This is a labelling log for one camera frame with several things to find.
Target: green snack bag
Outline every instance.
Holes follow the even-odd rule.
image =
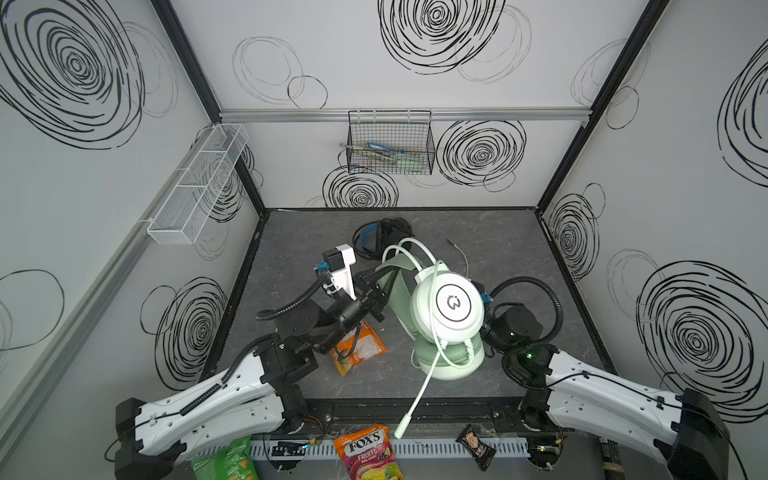
[[[197,480],[259,480],[249,450],[250,435],[233,440],[229,448],[215,455],[194,459],[194,476]]]

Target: black wire basket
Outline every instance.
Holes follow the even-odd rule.
[[[386,174],[431,175],[435,165],[432,112],[352,110],[346,144],[351,174],[370,169]]]

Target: white mesh basket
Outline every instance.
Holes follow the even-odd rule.
[[[197,241],[210,211],[243,153],[248,133],[242,124],[218,124],[203,133],[202,147],[163,202],[147,233],[160,245]]]

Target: chocolate bar wrapper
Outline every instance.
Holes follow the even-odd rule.
[[[456,442],[461,443],[467,450],[469,450],[469,453],[478,463],[478,467],[480,467],[483,472],[485,472],[491,464],[493,455],[496,455],[496,449],[489,447],[480,441],[480,438],[475,434],[475,430],[472,428],[471,423],[467,424],[461,435],[456,439]]]

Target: headphone logo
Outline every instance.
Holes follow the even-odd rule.
[[[462,305],[462,301],[454,295],[449,295],[448,299],[445,300],[445,304],[448,305],[448,308],[451,310],[456,310],[457,306]]]

